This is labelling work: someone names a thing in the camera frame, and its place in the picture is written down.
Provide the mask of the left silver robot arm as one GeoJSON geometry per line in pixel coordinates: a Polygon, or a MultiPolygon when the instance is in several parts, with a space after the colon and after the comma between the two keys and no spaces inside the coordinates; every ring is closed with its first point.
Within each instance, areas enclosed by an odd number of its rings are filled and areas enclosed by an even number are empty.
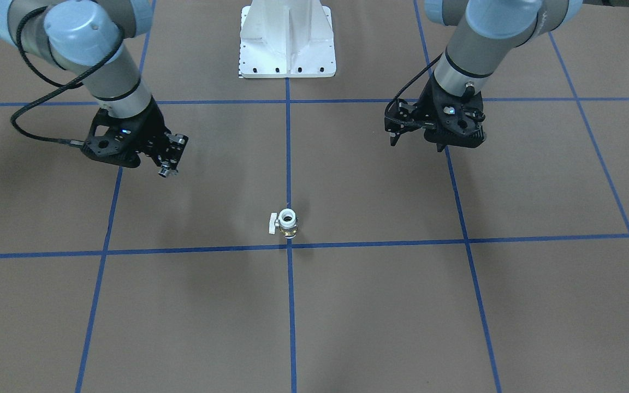
{"type": "Polygon", "coordinates": [[[576,15],[582,1],[426,1],[427,17],[454,27],[444,52],[435,57],[419,99],[395,95],[386,106],[384,127],[390,144],[402,134],[423,130],[438,151],[475,148],[486,140],[482,89],[507,54],[576,15]]]}

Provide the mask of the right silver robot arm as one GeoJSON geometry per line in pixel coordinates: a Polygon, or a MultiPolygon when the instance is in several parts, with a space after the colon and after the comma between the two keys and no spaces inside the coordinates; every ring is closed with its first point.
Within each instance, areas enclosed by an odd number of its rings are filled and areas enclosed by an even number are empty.
{"type": "Polygon", "coordinates": [[[0,38],[55,86],[15,112],[13,127],[30,139],[76,148],[97,162],[136,168],[146,155],[160,176],[177,172],[189,138],[165,126],[124,46],[127,38],[150,31],[153,16],[148,1],[0,1],[0,38]],[[85,141],[37,136],[18,124],[27,110],[82,86],[98,104],[85,141]]]}

